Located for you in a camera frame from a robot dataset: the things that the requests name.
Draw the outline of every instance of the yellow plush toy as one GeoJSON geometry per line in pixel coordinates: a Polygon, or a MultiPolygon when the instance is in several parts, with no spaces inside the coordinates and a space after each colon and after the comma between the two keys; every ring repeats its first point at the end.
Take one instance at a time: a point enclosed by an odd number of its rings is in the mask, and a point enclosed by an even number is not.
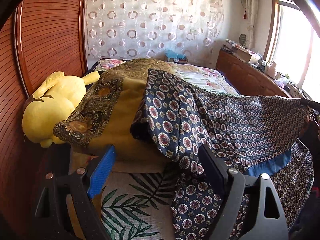
{"type": "Polygon", "coordinates": [[[22,129],[28,139],[48,148],[52,142],[64,143],[53,135],[56,123],[66,120],[85,95],[85,86],[96,82],[97,71],[83,78],[54,72],[27,100],[24,106],[22,129]]]}

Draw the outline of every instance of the sheer curtain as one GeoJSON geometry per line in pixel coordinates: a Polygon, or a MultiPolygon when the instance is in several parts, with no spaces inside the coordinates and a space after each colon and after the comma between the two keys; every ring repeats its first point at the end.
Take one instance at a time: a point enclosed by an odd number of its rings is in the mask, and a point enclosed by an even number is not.
{"type": "Polygon", "coordinates": [[[171,49],[206,66],[223,23],[221,0],[86,0],[87,60],[157,58],[171,49]]]}
{"type": "Polygon", "coordinates": [[[247,46],[253,48],[254,23],[258,12],[258,0],[246,0],[247,5],[247,46]]]}

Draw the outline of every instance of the wooden dresser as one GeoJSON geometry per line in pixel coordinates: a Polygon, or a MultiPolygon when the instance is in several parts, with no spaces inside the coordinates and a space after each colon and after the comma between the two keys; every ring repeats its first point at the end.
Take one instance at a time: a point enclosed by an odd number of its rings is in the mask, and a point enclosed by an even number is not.
{"type": "Polygon", "coordinates": [[[281,96],[290,94],[278,87],[265,73],[242,62],[237,57],[220,50],[216,69],[222,71],[231,84],[245,96],[281,96]]]}

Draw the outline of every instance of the cardboard box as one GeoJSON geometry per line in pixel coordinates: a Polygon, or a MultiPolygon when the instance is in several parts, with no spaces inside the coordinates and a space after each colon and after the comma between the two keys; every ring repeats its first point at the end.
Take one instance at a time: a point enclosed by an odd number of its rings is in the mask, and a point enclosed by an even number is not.
{"type": "Polygon", "coordinates": [[[259,58],[254,57],[252,55],[250,55],[249,53],[246,53],[240,49],[234,48],[234,53],[236,54],[236,56],[238,56],[238,58],[244,60],[245,62],[249,62],[252,64],[256,64],[259,60],[259,58]]]}

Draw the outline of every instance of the plush toy ear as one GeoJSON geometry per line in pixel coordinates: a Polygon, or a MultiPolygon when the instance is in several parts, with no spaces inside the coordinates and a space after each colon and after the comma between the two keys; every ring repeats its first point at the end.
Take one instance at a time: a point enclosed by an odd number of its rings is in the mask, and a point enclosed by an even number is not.
{"type": "Polygon", "coordinates": [[[52,88],[55,84],[57,84],[58,80],[64,76],[62,71],[54,72],[49,75],[45,81],[41,84],[41,86],[33,93],[33,99],[38,99],[46,93],[49,88],[52,88]]]}
{"type": "Polygon", "coordinates": [[[98,71],[93,71],[82,78],[85,85],[95,83],[100,78],[98,71]]]}

